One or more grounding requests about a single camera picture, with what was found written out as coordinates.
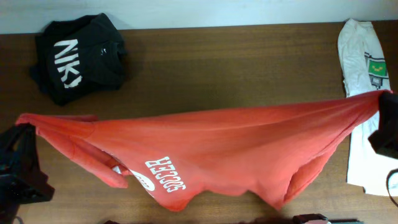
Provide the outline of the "white printed t-shirt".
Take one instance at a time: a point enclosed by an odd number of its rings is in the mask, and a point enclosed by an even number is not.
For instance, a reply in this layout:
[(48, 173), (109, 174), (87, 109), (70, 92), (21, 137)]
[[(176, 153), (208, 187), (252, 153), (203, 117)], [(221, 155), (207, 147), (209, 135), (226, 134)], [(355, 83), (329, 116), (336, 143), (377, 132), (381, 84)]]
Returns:
[[(389, 74), (380, 41), (371, 22), (349, 19), (338, 36), (338, 55), (347, 97), (369, 91), (390, 90)], [(368, 137), (378, 129), (379, 113), (351, 133), (346, 182), (366, 194), (397, 195), (397, 174), (386, 182), (397, 160), (376, 154)]]

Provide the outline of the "dark navy folded garment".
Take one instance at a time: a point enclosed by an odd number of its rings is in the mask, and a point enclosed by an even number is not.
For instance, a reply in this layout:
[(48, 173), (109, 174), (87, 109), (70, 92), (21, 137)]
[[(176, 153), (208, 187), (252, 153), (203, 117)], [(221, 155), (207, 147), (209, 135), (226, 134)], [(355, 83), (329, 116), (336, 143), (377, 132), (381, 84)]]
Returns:
[(47, 95), (56, 105), (63, 106), (64, 102), (59, 92), (50, 79), (46, 71), (42, 71), (39, 64), (30, 67), (29, 74), (31, 79), (35, 81), (41, 93)]

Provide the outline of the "red soccer t-shirt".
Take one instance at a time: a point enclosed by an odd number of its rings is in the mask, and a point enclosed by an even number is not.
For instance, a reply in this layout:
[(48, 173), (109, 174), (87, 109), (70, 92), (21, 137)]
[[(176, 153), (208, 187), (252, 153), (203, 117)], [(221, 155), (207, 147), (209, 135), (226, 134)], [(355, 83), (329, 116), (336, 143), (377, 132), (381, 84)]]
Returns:
[(375, 115), (382, 91), (338, 100), (228, 108), (146, 118), (25, 113), (56, 150), (105, 184), (134, 176), (164, 208), (198, 194), (253, 192), (282, 208), (303, 192), (353, 129)]

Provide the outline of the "black Nike t-shirt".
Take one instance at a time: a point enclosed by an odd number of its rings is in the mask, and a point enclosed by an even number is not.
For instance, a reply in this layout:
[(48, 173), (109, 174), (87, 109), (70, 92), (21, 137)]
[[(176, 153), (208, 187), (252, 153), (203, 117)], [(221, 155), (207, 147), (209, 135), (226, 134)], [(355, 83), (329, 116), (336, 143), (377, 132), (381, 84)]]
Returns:
[(52, 21), (35, 36), (35, 46), (37, 64), (64, 105), (92, 92), (118, 90), (125, 81), (124, 40), (104, 13)]

